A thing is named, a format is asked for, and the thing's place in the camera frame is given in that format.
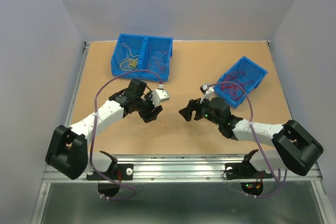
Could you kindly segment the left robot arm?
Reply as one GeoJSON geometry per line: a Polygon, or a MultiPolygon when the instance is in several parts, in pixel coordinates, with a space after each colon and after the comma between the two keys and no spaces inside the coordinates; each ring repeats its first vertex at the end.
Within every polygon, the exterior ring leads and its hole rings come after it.
{"type": "Polygon", "coordinates": [[[70,126],[56,127],[45,157],[46,164],[70,179],[77,179],[84,172],[113,178],[117,159],[104,151],[94,154],[95,138],[133,112],[138,112],[145,123],[156,120],[163,110],[161,104],[169,100],[170,95],[162,84],[145,92],[147,87],[145,82],[132,79],[127,88],[110,96],[102,106],[96,106],[86,118],[70,126]]]}

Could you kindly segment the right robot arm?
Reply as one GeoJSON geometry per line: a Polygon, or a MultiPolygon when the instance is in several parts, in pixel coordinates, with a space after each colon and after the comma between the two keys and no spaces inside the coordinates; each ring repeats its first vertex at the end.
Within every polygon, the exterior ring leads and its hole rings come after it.
{"type": "Polygon", "coordinates": [[[322,145],[297,121],[285,124],[250,122],[233,115],[224,99],[190,100],[180,109],[186,120],[206,119],[217,125],[226,138],[236,141],[253,141],[258,149],[248,153],[233,171],[253,177],[268,169],[287,169],[305,176],[324,152],[322,145]]]}

